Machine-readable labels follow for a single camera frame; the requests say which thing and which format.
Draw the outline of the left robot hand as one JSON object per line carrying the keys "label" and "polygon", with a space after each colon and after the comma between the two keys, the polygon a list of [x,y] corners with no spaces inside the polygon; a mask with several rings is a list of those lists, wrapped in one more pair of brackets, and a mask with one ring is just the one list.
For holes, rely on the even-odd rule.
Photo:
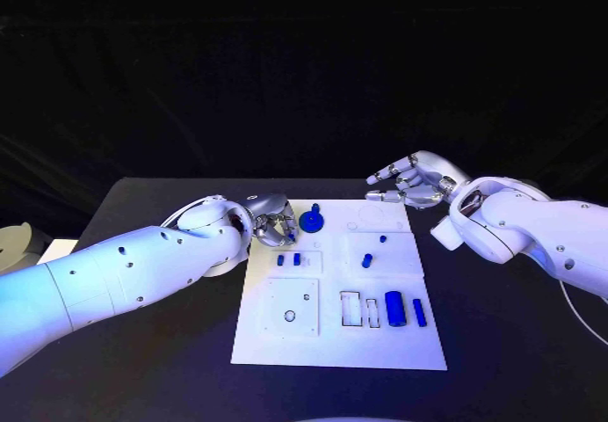
{"label": "left robot hand", "polygon": [[284,193],[248,196],[240,201],[248,211],[253,235],[268,247],[290,246],[297,242],[299,224]]}

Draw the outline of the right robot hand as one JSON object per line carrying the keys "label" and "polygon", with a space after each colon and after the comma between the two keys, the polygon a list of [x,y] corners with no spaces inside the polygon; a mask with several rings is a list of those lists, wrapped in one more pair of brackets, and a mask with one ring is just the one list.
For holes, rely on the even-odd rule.
{"label": "right robot hand", "polygon": [[395,189],[371,190],[365,199],[378,202],[402,203],[415,209],[450,203],[472,178],[464,171],[434,152],[420,150],[397,160],[366,179],[369,186],[394,179]]}

